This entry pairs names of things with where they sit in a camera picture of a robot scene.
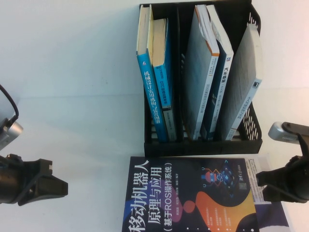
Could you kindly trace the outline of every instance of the white table surface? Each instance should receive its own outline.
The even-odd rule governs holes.
[[[261,89],[254,107],[263,133],[261,154],[284,166],[298,145],[272,141],[275,121],[309,125],[309,89]],[[130,156],[143,156],[142,95],[22,99],[24,132],[1,151],[23,160],[52,160],[54,175],[69,183],[65,198],[19,207],[2,204],[1,229],[16,231],[120,232]],[[295,231],[307,232],[309,204],[286,204]]]

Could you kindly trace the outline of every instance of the book cover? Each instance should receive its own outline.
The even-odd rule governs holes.
[[[206,6],[198,5],[193,13],[183,74],[183,120],[191,140],[199,137],[218,56]]]
[[[258,232],[244,159],[132,157],[122,232]]]
[[[168,131],[169,141],[174,142],[176,137],[176,128],[174,123],[174,114],[172,110],[172,68],[171,68],[171,39],[169,34],[169,21],[165,20],[165,55],[164,62],[161,65],[154,65],[154,74],[158,86],[158,92],[161,99],[163,115]]]
[[[153,14],[151,5],[147,9],[148,15],[142,17],[142,10],[143,6],[140,7],[140,18],[139,18],[139,30],[138,30],[138,39],[137,39],[137,60],[140,66],[140,73],[144,83],[144,89],[146,92],[147,100],[149,103],[152,119],[154,121],[155,130],[158,136],[159,142],[167,142],[168,135],[166,132],[165,122],[163,119],[162,109],[160,100],[158,97],[156,82],[155,82],[155,75],[152,66],[152,53],[153,53]],[[141,28],[145,27],[146,33],[145,35],[147,38],[141,38],[143,33],[140,31]],[[139,48],[141,41],[140,40],[147,40],[146,49],[142,52],[142,49]]]
[[[255,24],[248,24],[234,56],[220,113],[222,140],[231,140],[263,76],[262,48]]]
[[[218,41],[218,46],[220,49],[217,67],[213,76],[210,97],[207,102],[201,128],[201,135],[203,139],[212,141],[234,52],[228,35],[221,24],[214,5],[208,5],[207,9],[211,17],[211,25],[214,31],[214,35]]]

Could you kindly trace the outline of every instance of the book stack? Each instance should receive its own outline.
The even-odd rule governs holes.
[[[247,25],[234,53],[215,6],[195,6],[181,76],[182,114],[173,107],[180,97],[173,91],[173,42],[169,19],[154,20],[151,5],[141,6],[137,59],[158,141],[177,141],[180,115],[191,141],[232,140],[262,81],[256,25]]]

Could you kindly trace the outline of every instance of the black plastic magazine rack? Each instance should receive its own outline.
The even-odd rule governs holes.
[[[253,105],[251,104],[242,120],[237,141],[213,142],[189,141],[184,136],[181,103],[181,68],[182,54],[185,54],[190,34],[194,6],[199,4],[214,4],[236,53],[248,23],[255,23],[260,33],[260,17],[251,4],[251,0],[221,0],[181,3],[152,4],[154,19],[169,18],[172,39],[172,68],[174,84],[174,114],[177,129],[177,141],[160,144],[155,138],[155,130],[151,113],[145,97],[145,156],[190,156],[190,155],[223,155],[223,154],[255,154],[262,145],[262,133]]]

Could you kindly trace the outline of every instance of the colorful graphic on book cover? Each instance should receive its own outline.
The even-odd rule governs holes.
[[[244,159],[132,157],[122,232],[258,232]]]

